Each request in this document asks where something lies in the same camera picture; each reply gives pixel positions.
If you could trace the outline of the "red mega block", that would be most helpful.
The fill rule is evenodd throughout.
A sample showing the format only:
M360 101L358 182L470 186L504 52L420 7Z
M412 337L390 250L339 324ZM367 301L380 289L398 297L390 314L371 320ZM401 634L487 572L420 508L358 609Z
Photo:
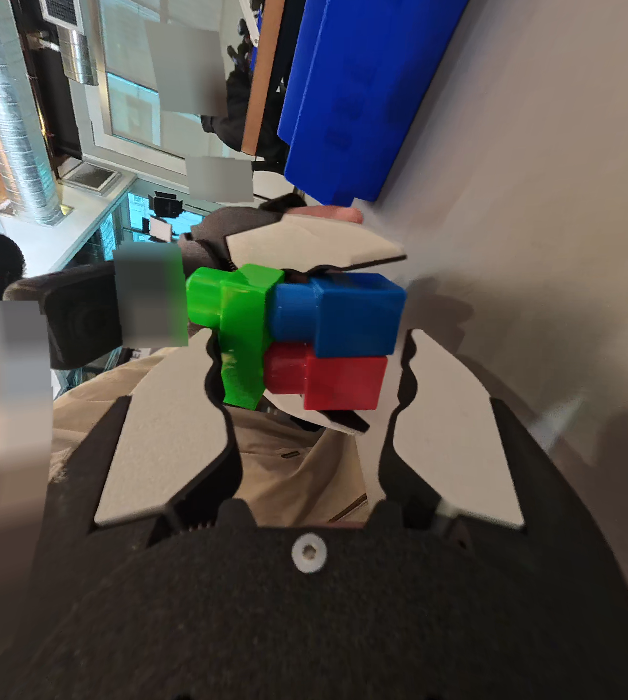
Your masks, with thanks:
M264 385L273 395L297 395L319 412L374 410L386 356L322 358L305 344L273 343L264 355Z

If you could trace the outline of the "green mega block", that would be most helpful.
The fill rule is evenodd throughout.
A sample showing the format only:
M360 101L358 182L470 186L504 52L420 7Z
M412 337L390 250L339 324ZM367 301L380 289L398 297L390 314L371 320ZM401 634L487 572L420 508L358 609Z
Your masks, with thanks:
M217 332L222 356L223 401L256 409L264 391L264 355L271 344L268 301L284 271L247 264L224 271L196 269L187 278L188 319Z

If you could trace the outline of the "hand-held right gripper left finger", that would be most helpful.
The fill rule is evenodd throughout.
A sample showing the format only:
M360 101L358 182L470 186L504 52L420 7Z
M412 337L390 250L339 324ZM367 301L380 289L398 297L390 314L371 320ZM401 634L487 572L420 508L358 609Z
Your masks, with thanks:
M192 527L239 487L239 452L223 406L217 335L203 328L136 385L103 487L99 527L164 515Z

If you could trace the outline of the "blue storage bin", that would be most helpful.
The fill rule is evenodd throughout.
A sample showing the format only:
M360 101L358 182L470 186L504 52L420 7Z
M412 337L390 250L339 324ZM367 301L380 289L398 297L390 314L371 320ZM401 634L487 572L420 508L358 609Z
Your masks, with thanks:
M467 1L307 1L278 127L323 205L378 198Z

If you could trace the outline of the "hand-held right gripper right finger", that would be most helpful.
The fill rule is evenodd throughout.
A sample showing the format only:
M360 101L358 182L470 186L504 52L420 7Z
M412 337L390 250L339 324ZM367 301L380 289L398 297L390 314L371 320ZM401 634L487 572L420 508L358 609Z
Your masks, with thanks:
M524 516L491 398L454 355L423 330L407 332L397 407L379 457L379 484L404 526L469 516L521 529Z

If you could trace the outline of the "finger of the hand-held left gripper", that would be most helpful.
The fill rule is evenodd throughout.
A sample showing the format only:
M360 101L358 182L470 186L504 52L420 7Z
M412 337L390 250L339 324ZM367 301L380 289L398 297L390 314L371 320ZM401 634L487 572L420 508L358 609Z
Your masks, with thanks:
M406 258L402 246L361 224L285 214L280 221L225 237L231 261L306 273L353 270Z
M277 394L276 408L293 418L348 435L363 435L370 425L350 410L315 411L304 407L304 397L297 394Z

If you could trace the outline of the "blue mega block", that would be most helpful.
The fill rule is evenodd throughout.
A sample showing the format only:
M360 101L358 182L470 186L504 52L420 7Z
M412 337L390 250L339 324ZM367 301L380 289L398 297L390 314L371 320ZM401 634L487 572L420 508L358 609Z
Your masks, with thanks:
M275 342L303 343L318 358L394 353L406 290L377 273L331 273L278 284L268 301Z

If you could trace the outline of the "person's beige jacket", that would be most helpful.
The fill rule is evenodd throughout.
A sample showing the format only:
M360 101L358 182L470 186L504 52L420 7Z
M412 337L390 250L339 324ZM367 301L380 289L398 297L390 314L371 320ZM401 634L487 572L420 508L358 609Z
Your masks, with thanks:
M93 427L121 396L174 348L99 374L54 401L51 481ZM356 440L338 431L305 431L281 415L229 409L242 461L236 498L246 501L260 526L362 524L370 513Z

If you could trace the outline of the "person's left hand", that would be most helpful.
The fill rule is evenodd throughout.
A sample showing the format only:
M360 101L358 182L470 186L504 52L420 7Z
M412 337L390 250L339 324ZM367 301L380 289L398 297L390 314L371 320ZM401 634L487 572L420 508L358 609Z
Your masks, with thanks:
M324 218L335 221L343 221L362 225L364 222L363 213L353 206L332 206L315 205L293 207L286 212L287 215L305 215L310 217Z

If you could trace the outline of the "wooden table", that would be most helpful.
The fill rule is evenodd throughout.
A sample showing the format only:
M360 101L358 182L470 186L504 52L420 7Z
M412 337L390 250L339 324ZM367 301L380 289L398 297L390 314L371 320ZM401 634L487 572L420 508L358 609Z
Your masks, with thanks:
M285 1L265 1L241 152L256 157Z

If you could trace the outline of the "silver ventilation duct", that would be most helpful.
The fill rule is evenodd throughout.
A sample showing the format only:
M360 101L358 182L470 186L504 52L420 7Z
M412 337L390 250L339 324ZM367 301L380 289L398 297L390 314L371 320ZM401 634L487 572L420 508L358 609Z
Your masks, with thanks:
M18 218L47 227L63 220L10 1L0 1L0 175Z

